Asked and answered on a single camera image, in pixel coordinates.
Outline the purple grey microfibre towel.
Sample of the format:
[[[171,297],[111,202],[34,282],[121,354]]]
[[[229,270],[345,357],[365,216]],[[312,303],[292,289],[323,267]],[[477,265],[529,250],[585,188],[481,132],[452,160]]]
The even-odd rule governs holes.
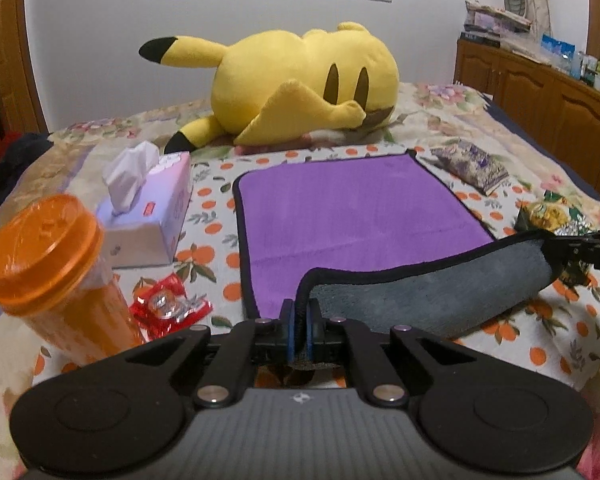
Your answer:
[[[234,183],[242,301],[275,318],[316,301],[376,332],[474,330],[552,284],[550,237],[494,237],[412,153],[283,164]]]

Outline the green yellow snack bag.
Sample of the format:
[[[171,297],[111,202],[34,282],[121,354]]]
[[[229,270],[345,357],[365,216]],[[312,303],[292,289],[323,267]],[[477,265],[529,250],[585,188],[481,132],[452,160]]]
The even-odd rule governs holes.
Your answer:
[[[517,232],[550,231],[558,236],[581,236],[594,232],[592,222],[565,197],[557,200],[526,202],[518,200],[518,216],[514,225]],[[591,263],[570,262],[562,271],[560,280],[566,287],[588,286],[591,283]]]

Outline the red candy wrapper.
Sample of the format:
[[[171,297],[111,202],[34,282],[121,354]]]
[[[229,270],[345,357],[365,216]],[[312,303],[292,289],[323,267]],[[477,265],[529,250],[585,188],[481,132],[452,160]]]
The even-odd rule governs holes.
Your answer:
[[[183,281],[172,273],[137,289],[130,311],[147,339],[153,341],[197,324],[213,307],[204,295],[188,298]]]

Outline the purple white snack bag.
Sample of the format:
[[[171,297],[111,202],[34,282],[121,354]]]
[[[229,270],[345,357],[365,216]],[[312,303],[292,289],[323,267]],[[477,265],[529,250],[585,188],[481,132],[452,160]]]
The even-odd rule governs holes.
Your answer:
[[[501,162],[466,140],[455,140],[433,148],[431,154],[445,171],[471,185],[482,195],[490,195],[509,177]]]

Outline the brown wooden cabinet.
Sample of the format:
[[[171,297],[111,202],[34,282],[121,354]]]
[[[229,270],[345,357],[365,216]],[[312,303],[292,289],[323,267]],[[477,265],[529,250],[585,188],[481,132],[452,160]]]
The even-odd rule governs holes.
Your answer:
[[[465,38],[454,80],[493,96],[539,146],[600,194],[600,92],[547,65]]]

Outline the pink tissue box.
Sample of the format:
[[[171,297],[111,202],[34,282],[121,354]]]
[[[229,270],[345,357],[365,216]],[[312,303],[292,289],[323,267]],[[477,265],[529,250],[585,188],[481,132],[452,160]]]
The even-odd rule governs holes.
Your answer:
[[[102,172],[107,195],[96,209],[113,268],[171,263],[192,189],[189,152],[163,155],[147,141],[123,150]]]

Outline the blue white box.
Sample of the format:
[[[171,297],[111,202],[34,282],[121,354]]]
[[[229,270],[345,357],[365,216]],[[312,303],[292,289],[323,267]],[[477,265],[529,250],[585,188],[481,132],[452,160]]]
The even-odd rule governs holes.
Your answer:
[[[561,60],[567,60],[569,62],[573,60],[574,54],[576,53],[576,46],[574,44],[558,40],[547,34],[542,36],[541,47],[552,55],[558,56]]]

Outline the orange lidded plastic cup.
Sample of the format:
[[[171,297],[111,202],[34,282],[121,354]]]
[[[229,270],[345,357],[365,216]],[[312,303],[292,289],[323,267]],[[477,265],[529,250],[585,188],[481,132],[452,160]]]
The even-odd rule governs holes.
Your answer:
[[[0,307],[79,366],[145,342],[104,241],[95,215],[69,194],[38,200],[0,231]]]

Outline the stack of folded papers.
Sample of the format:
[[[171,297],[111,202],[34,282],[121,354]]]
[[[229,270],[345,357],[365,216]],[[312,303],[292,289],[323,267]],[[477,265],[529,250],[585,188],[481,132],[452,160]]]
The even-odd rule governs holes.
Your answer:
[[[486,6],[477,0],[466,0],[464,32],[507,36],[530,34],[532,21],[513,12]]]

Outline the small grey desk fan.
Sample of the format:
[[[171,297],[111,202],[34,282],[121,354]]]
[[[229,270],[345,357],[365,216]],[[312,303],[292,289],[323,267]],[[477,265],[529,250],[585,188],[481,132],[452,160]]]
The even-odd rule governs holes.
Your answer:
[[[505,11],[525,18],[527,16],[527,0],[503,0]]]

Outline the yellow Pikachu plush toy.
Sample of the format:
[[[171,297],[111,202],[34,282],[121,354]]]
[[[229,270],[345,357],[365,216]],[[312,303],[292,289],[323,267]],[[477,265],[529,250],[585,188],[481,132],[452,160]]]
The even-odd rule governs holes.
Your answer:
[[[210,115],[181,126],[166,144],[169,153],[194,152],[226,136],[241,148],[260,148],[316,130],[375,130],[398,102],[396,60],[355,22],[303,35],[267,30],[234,44],[159,37],[138,54],[160,65],[214,71]]]

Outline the dark blue blanket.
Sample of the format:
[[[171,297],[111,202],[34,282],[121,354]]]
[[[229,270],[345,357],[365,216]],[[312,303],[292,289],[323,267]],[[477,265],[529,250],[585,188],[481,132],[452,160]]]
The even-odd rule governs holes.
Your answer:
[[[9,132],[0,142],[0,207],[24,170],[45,154],[53,143],[46,133]]]

